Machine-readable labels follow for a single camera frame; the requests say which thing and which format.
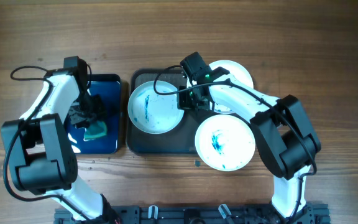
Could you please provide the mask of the green sponge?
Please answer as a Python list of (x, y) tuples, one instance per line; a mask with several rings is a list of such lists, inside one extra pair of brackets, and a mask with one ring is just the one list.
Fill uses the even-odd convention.
[(96, 120), (85, 129), (84, 140), (90, 141), (104, 137), (108, 133), (108, 127), (104, 121)]

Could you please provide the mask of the white plate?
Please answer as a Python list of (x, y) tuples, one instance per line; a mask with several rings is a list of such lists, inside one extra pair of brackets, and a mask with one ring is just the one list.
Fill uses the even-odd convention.
[[(233, 75), (236, 80), (251, 88), (254, 83), (250, 73), (241, 64), (232, 60), (218, 60), (207, 64), (201, 57), (184, 59), (180, 63), (188, 79), (185, 90), (194, 88), (206, 88), (209, 90), (211, 84), (221, 78), (223, 75)], [(212, 99), (211, 92), (211, 111), (219, 114), (233, 114), (233, 110)]]
[(219, 114), (199, 125), (195, 148), (205, 164), (216, 170), (231, 172), (251, 161), (256, 144), (245, 122), (235, 116)]
[(175, 128), (184, 111), (177, 107), (177, 88), (168, 82), (145, 82), (130, 95), (127, 111), (132, 124), (149, 134), (163, 134)]

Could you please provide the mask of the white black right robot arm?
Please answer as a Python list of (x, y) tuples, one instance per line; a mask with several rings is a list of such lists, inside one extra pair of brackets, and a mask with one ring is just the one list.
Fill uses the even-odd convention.
[(321, 143), (300, 100), (265, 95), (239, 82), (223, 67), (211, 68), (198, 52), (180, 66), (190, 82), (181, 87), (178, 107), (214, 110), (224, 105), (250, 124), (260, 158), (275, 177), (272, 205), (293, 223), (305, 207), (304, 181), (316, 174), (315, 156)]

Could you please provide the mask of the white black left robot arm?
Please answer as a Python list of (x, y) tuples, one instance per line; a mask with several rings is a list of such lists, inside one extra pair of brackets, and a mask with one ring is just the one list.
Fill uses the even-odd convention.
[(106, 107), (90, 95), (91, 68), (78, 56), (64, 59), (63, 68), (44, 70), (44, 84), (33, 105), (1, 127), (5, 148), (2, 178), (7, 192), (23, 202), (54, 199), (77, 223), (121, 223), (104, 195), (78, 175), (76, 155), (65, 129), (66, 119), (84, 129), (84, 139), (104, 137)]

